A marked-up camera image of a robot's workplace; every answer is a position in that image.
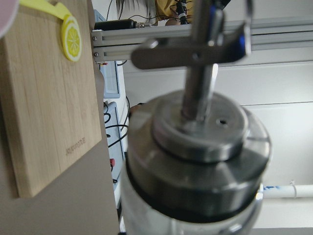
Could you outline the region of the glass sauce bottle metal spout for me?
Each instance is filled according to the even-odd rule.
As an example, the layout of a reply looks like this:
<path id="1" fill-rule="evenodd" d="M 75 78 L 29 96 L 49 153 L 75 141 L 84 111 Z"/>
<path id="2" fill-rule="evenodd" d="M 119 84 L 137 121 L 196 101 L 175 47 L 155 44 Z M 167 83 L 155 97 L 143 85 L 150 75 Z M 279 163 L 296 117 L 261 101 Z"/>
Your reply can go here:
<path id="1" fill-rule="evenodd" d="M 132 114 L 121 175 L 129 235 L 247 235 L 261 209 L 271 158 L 250 111 L 213 91 L 218 65 L 251 52 L 252 2 L 224 33 L 219 0 L 198 0 L 189 37 L 152 38 L 131 54 L 139 69 L 187 67 L 185 88 Z"/>

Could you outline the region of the pink plastic cup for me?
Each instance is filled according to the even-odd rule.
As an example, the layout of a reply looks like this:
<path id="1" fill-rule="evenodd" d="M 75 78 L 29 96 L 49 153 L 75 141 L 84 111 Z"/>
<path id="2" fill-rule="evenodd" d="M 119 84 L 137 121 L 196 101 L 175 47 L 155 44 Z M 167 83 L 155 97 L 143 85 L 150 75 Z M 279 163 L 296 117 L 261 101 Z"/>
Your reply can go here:
<path id="1" fill-rule="evenodd" d="M 0 37 L 12 26 L 19 8 L 18 0 L 0 0 Z"/>

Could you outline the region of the teach pendant tablet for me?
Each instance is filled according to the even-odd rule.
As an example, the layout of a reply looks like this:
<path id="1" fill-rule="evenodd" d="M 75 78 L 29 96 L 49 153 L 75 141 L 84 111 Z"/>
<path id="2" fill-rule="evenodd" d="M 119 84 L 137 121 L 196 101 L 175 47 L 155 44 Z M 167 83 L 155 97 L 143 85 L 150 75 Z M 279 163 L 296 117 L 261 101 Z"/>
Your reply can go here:
<path id="1" fill-rule="evenodd" d="M 118 108 L 115 102 L 104 102 L 104 123 L 107 135 L 113 189 L 115 190 L 123 161 L 125 159 L 123 139 L 126 137 L 127 118 L 119 119 Z"/>
<path id="2" fill-rule="evenodd" d="M 116 61 L 100 64 L 100 71 L 104 78 L 104 98 L 120 98 L 119 75 Z"/>

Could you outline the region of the bamboo cutting board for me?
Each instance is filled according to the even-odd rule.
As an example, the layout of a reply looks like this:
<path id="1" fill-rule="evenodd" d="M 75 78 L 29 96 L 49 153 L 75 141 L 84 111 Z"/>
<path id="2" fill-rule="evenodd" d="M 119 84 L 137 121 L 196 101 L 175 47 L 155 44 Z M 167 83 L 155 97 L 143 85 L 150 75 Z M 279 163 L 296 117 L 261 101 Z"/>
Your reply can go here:
<path id="1" fill-rule="evenodd" d="M 88 1 L 66 0 L 82 54 L 68 60 L 62 21 L 21 6 L 0 40 L 0 102 L 19 197 L 33 197 L 102 139 Z"/>

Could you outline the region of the lemon slice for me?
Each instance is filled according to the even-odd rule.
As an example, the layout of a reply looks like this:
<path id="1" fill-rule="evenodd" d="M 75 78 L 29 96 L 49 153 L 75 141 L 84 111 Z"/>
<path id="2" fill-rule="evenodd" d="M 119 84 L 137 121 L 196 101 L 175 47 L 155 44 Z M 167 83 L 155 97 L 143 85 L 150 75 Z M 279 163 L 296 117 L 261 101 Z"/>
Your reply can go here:
<path id="1" fill-rule="evenodd" d="M 82 53 L 82 38 L 79 24 L 72 15 L 65 15 L 61 27 L 61 39 L 66 58 L 72 62 L 79 61 Z"/>

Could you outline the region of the yellow plastic knife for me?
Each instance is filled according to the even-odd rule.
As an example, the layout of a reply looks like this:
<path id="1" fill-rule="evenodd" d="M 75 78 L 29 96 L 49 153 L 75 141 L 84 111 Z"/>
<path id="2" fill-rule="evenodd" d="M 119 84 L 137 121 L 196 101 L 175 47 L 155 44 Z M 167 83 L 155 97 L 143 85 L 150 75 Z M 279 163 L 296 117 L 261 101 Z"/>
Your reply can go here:
<path id="1" fill-rule="evenodd" d="M 46 0 L 19 0 L 19 3 L 22 6 L 48 13 L 61 20 L 64 20 L 67 15 L 72 15 L 67 7 L 61 2 L 57 2 L 53 5 Z"/>

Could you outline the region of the aluminium frame post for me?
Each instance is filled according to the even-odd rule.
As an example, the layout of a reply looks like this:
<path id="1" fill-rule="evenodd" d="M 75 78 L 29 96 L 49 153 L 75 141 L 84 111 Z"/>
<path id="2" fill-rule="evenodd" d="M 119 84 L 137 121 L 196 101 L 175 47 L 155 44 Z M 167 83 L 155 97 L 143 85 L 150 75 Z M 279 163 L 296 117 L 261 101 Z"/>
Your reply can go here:
<path id="1" fill-rule="evenodd" d="M 313 17 L 226 22 L 216 43 L 196 43 L 191 25 L 107 30 L 97 23 L 91 33 L 97 63 L 132 59 L 142 69 L 232 63 L 254 50 L 311 47 Z"/>

